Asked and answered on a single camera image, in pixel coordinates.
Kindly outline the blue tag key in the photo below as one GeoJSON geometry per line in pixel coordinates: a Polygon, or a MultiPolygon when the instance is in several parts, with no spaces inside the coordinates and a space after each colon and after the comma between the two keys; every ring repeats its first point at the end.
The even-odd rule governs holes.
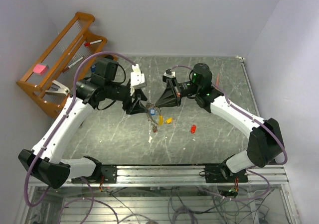
{"type": "Polygon", "coordinates": [[[149,109],[149,113],[150,115],[156,115],[156,109],[154,108],[149,109]]]}

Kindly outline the large keyring yellow handle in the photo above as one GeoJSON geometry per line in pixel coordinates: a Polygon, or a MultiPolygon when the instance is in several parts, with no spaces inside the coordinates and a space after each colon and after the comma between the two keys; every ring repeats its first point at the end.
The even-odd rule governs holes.
{"type": "Polygon", "coordinates": [[[151,123],[152,128],[163,125],[164,120],[163,120],[163,116],[160,112],[160,108],[156,107],[155,104],[153,104],[153,103],[146,103],[145,107],[147,110],[148,121],[151,123]],[[157,114],[159,116],[158,121],[154,120],[153,115],[151,114],[151,110],[155,111],[155,114],[157,114]]]}

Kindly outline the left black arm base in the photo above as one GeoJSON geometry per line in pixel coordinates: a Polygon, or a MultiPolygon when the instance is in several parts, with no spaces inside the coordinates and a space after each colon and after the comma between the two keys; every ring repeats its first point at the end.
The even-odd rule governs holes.
{"type": "Polygon", "coordinates": [[[98,165],[93,174],[83,178],[89,184],[115,184],[117,181],[117,166],[115,165],[98,165]]]}

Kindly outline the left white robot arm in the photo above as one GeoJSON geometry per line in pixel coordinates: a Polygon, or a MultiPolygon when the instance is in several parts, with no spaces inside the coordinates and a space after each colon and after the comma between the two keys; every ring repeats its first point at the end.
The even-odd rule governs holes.
{"type": "Polygon", "coordinates": [[[18,159],[29,175],[54,189],[68,179],[84,177],[91,183],[102,179],[104,167],[97,159],[84,156],[66,160],[62,156],[76,130],[101,101],[120,101],[127,114],[146,112],[141,104],[147,100],[142,91],[146,82],[139,65],[132,66],[126,85],[114,81],[119,66],[107,56],[98,60],[90,77],[77,81],[76,93],[67,98],[62,112],[45,136],[31,150],[20,152],[18,159]]]}

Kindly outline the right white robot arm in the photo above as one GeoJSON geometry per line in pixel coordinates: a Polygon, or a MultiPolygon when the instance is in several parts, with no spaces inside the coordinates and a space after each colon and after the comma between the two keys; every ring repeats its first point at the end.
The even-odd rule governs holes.
{"type": "Polygon", "coordinates": [[[245,151],[234,154],[218,165],[217,174],[225,182],[231,182],[237,173],[250,167],[264,167],[283,154],[288,160],[279,123],[255,116],[229,100],[224,91],[212,83],[212,72],[207,64],[197,63],[191,68],[189,81],[179,83],[172,70],[162,77],[166,88],[156,101],[156,108],[177,107],[184,97],[194,99],[208,113],[228,121],[248,137],[245,151]]]}

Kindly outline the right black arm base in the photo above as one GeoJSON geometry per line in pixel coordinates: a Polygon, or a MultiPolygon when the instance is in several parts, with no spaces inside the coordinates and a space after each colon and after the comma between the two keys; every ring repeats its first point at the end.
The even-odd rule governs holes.
{"type": "Polygon", "coordinates": [[[199,172],[200,177],[204,177],[206,183],[247,183],[246,170],[233,173],[222,164],[206,165],[203,171],[199,172]]]}

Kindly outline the yellow tag key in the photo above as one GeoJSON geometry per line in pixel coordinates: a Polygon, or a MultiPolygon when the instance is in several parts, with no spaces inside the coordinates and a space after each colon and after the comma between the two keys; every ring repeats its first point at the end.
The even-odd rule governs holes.
{"type": "Polygon", "coordinates": [[[173,118],[173,117],[170,117],[168,118],[166,121],[165,121],[166,124],[172,124],[173,127],[175,127],[175,124],[176,124],[176,119],[173,118]]]}

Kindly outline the red pencil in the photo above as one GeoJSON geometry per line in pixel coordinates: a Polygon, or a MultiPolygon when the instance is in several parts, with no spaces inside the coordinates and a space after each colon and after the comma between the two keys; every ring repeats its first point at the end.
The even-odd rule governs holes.
{"type": "Polygon", "coordinates": [[[219,79],[220,79],[220,74],[218,73],[218,74],[217,74],[217,77],[216,77],[216,85],[217,85],[217,86],[219,85],[219,79]]]}

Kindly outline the blue stapler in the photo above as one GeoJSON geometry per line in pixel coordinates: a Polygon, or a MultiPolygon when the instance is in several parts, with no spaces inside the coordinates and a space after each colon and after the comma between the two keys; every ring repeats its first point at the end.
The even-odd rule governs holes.
{"type": "Polygon", "coordinates": [[[91,70],[92,73],[94,73],[95,70],[96,70],[96,65],[92,65],[92,66],[90,67],[90,70],[91,70]]]}

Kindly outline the brown capped white marker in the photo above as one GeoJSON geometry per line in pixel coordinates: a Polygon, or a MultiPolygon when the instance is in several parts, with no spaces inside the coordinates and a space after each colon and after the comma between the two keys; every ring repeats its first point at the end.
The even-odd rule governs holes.
{"type": "Polygon", "coordinates": [[[73,66],[75,66],[77,63],[79,63],[80,61],[82,61],[84,59],[84,57],[80,57],[79,59],[75,60],[73,63],[71,63],[70,65],[66,66],[63,70],[62,73],[65,73],[66,71],[68,71],[70,68],[72,68],[73,66]]]}

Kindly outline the red capped white marker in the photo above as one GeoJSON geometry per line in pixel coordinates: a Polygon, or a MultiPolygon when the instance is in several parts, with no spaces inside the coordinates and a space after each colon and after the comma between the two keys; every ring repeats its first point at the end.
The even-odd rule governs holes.
{"type": "Polygon", "coordinates": [[[95,41],[91,41],[91,42],[86,42],[84,44],[85,47],[88,47],[88,46],[91,46],[93,44],[97,44],[97,43],[101,43],[102,42],[102,39],[99,39],[99,40],[95,40],[95,41]]]}

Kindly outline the wooden tiered rack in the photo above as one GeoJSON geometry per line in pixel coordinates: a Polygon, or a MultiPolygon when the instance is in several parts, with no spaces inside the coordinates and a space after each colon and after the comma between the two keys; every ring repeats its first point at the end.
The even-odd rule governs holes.
{"type": "Polygon", "coordinates": [[[57,80],[71,91],[73,78],[81,62],[94,53],[102,51],[107,38],[90,31],[95,17],[89,13],[77,12],[68,24],[58,33],[57,37],[44,50],[35,63],[17,81],[17,85],[49,116],[56,118],[62,111],[68,96],[52,96],[45,93],[57,80]],[[101,43],[85,47],[86,42],[102,39],[101,43]],[[80,57],[82,61],[65,73],[62,70],[80,57]],[[48,65],[48,71],[40,76],[33,73],[37,63],[48,65]]]}

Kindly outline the pink eraser block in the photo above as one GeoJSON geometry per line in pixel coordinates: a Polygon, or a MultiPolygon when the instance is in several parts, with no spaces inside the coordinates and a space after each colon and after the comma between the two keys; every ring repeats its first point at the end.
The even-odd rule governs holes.
{"type": "Polygon", "coordinates": [[[48,71],[48,69],[49,69],[48,65],[45,65],[45,64],[42,64],[42,63],[37,63],[33,67],[33,73],[42,76],[48,71]]]}

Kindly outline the aluminium frame rail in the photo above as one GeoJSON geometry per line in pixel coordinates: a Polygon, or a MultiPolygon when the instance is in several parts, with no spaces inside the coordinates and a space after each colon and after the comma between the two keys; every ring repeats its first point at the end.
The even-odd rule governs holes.
{"type": "MultiPolygon", "coordinates": [[[[115,184],[102,184],[105,187],[155,187],[155,186],[211,186],[234,183],[206,183],[199,176],[205,166],[117,166],[117,181],[115,184]]],[[[255,167],[246,171],[248,182],[242,185],[282,185],[289,180],[283,166],[267,165],[264,168],[255,167]]]]}

